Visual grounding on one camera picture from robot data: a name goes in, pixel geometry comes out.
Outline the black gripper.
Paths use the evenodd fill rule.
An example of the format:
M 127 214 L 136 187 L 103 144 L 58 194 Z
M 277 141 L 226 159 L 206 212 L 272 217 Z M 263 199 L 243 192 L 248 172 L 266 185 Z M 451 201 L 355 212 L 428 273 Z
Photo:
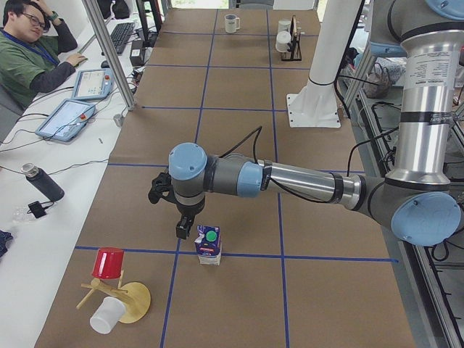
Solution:
M 175 227 L 178 239 L 187 239 L 189 237 L 191 225 L 193 225 L 196 215 L 204 209 L 205 203 L 203 193 L 195 197 L 184 197 L 177 194 L 168 173 L 160 173 L 152 180 L 148 199 L 152 204 L 157 204 L 162 199 L 177 207 L 181 214 L 181 218 Z

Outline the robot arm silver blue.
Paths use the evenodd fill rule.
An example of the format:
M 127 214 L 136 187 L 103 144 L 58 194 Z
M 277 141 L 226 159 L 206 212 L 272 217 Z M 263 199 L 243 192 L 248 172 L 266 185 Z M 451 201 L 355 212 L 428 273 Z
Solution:
M 370 48 L 407 59 L 392 170 L 383 178 L 339 175 L 179 144 L 148 194 L 152 203 L 164 199 L 178 208 L 178 238 L 189 236 L 206 193 L 255 197 L 267 189 L 341 204 L 417 246 L 439 244 L 461 227 L 463 211 L 450 195 L 443 164 L 463 47 L 463 3 L 375 1 L 371 13 Z

